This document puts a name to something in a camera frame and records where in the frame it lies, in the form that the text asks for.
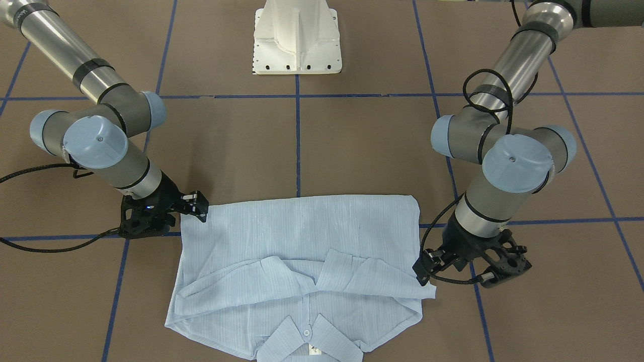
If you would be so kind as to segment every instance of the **robotic arm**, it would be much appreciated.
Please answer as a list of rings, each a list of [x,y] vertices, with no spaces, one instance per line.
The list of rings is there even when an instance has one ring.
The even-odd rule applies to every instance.
[[[434,150],[480,164],[482,170],[450,217],[442,245],[422,250],[414,264],[421,285],[450,265],[462,271],[475,258],[489,267],[471,281],[487,288],[532,267],[524,256],[527,249],[515,243],[505,225],[530,195],[570,164],[577,145],[560,126],[511,129],[501,122],[511,117],[517,103],[512,95],[528,90],[538,69],[573,29],[606,26],[644,26],[644,1],[535,1],[494,66],[496,75],[488,75],[466,95],[469,104],[458,115],[436,121]]]
[[[136,92],[101,59],[45,0],[0,0],[2,22],[18,29],[65,73],[95,106],[67,112],[46,110],[30,126],[45,152],[94,172],[124,197],[119,235],[158,236],[174,226],[172,212],[205,222],[208,200],[183,194],[128,138],[166,120],[166,107],[150,91]]]

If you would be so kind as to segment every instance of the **shirt label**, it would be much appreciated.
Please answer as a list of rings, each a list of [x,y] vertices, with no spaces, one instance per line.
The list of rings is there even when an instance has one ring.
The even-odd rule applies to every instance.
[[[313,347],[310,343],[308,344],[308,355],[312,356],[314,354],[322,354],[322,351],[319,348]]]

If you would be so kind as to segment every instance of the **light blue shirt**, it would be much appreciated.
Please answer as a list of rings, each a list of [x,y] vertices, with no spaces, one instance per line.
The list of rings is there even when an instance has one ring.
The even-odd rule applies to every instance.
[[[181,221],[166,327],[258,362],[359,362],[422,318],[419,208],[346,195],[210,206]],[[310,355],[311,346],[322,351]]]

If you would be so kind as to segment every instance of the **light blue cap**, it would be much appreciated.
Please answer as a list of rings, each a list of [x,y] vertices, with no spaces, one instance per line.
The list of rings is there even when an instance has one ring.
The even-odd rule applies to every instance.
[[[441,155],[453,158],[450,151],[448,131],[453,115],[446,115],[436,120],[431,129],[431,147]]]
[[[150,129],[161,126],[167,117],[166,105],[163,100],[153,91],[145,91],[143,95],[147,98],[150,105]]]
[[[114,166],[128,152],[128,136],[98,115],[74,122],[65,132],[62,144],[76,162],[88,169]]]
[[[486,153],[482,166],[485,178],[497,189],[525,193],[544,182],[553,156],[534,138],[505,135]]]
[[[31,136],[33,143],[35,143],[38,147],[47,151],[51,155],[53,155],[53,153],[49,152],[47,147],[44,146],[43,129],[44,129],[44,124],[47,123],[47,120],[49,119],[49,117],[51,117],[54,113],[58,113],[58,112],[62,112],[62,111],[61,110],[42,111],[32,119],[32,123],[29,125],[29,136]]]
[[[573,161],[574,156],[577,154],[577,141],[574,139],[574,136],[572,133],[570,133],[567,129],[561,126],[550,125],[550,126],[545,126],[543,128],[551,129],[554,132],[556,132],[556,134],[558,134],[559,137],[562,138],[565,144],[565,148],[568,151],[568,158],[566,159],[565,166],[562,168],[562,171],[563,171]]]

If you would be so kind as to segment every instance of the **white plastic base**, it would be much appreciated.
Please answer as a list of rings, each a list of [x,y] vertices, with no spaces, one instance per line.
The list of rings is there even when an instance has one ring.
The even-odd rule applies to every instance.
[[[253,74],[331,74],[341,70],[337,11],[329,9],[326,1],[267,0],[265,8],[257,10]]]

